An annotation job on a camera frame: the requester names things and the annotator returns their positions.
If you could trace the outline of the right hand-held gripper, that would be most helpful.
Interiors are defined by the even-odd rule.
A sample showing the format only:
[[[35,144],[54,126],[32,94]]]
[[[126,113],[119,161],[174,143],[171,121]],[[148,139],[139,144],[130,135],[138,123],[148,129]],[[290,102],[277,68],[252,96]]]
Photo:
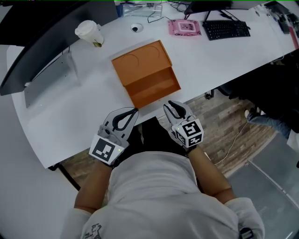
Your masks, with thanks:
[[[203,141],[204,131],[199,119],[186,120],[193,115],[190,107],[179,101],[168,101],[175,113],[167,106],[163,105],[164,113],[172,125],[171,129],[185,148],[198,145]]]

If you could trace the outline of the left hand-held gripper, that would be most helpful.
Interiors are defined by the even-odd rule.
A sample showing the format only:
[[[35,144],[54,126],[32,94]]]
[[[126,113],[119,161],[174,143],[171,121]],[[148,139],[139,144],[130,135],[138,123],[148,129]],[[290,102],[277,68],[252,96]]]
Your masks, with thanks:
[[[117,167],[120,155],[129,146],[127,140],[138,116],[139,111],[134,107],[110,112],[93,138],[89,155],[109,167]]]

